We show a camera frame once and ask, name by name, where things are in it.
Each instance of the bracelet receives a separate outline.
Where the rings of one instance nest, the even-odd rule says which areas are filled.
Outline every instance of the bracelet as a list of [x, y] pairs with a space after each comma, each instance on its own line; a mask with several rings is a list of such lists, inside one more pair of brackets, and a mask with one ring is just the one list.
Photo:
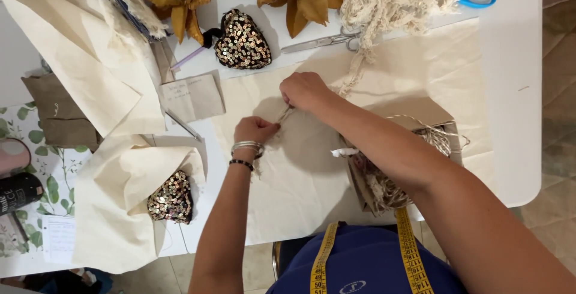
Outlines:
[[231, 164], [243, 164], [243, 165], [245, 165], [246, 167], [248, 167], [248, 169], [250, 169], [250, 171], [254, 171], [254, 166], [253, 166], [251, 163], [247, 163], [247, 162], [244, 161], [244, 160], [232, 159], [232, 160], [230, 160], [230, 162], [228, 163], [228, 165], [231, 165]]
[[240, 142], [234, 143], [234, 145], [232, 146], [232, 150], [230, 151], [230, 155], [234, 156], [234, 150], [240, 149], [240, 148], [249, 148], [249, 149], [255, 150], [256, 156], [254, 159], [261, 158], [264, 154], [264, 145], [262, 143], [255, 142], [255, 141], [240, 141]]

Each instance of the silver bangle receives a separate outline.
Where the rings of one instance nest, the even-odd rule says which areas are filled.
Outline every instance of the silver bangle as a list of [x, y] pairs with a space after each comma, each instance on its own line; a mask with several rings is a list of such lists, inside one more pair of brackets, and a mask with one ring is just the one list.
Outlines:
[[256, 152], [256, 157], [254, 159], [258, 159], [262, 157], [264, 154], [264, 145], [262, 143], [255, 141], [240, 141], [234, 143], [234, 145], [232, 146], [232, 150], [230, 151], [230, 154], [234, 156], [234, 151], [240, 148], [248, 148], [254, 150]]

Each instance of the cardboard box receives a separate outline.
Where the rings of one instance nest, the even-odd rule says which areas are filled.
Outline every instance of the cardboard box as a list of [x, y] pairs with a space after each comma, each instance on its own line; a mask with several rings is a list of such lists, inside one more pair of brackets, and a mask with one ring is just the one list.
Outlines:
[[[394, 100], [389, 103], [371, 106], [366, 109], [383, 118], [388, 118], [394, 115], [412, 116], [426, 125], [434, 128], [442, 126], [444, 131], [458, 134], [454, 118], [429, 97]], [[410, 131], [424, 128], [424, 126], [419, 122], [405, 116], [397, 116], [389, 118], [389, 120]], [[448, 140], [451, 149], [450, 159], [455, 163], [462, 165], [459, 137], [448, 136]], [[344, 141], [346, 142], [346, 146], [350, 148], [354, 147], [354, 145], [348, 140], [344, 139]], [[366, 184], [363, 174], [356, 168], [352, 158], [348, 158], [348, 176], [350, 182], [354, 185], [362, 211], [372, 212], [375, 216], [380, 215], [380, 212], [374, 205], [374, 193], [372, 193], [371, 188]]]

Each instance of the tape measure numbers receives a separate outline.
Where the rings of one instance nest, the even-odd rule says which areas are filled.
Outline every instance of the tape measure numbers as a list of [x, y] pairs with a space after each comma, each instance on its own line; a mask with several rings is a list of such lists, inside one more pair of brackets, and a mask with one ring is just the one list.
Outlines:
[[[402, 261], [412, 288], [412, 294], [434, 294], [420, 259], [406, 208], [396, 210], [396, 222], [398, 224], [398, 238], [400, 239], [400, 253], [402, 253]], [[322, 245], [310, 273], [310, 294], [328, 293], [326, 290], [326, 261], [328, 261], [328, 256], [330, 256], [330, 251], [334, 246], [337, 229], [338, 222], [331, 223], [326, 229]]]

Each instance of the brown paper bag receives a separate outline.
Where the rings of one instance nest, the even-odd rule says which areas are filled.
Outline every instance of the brown paper bag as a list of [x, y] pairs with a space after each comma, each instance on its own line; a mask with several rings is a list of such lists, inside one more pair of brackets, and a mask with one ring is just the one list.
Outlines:
[[87, 120], [55, 74], [22, 77], [32, 95], [47, 145], [75, 148], [85, 145], [96, 151], [102, 137]]

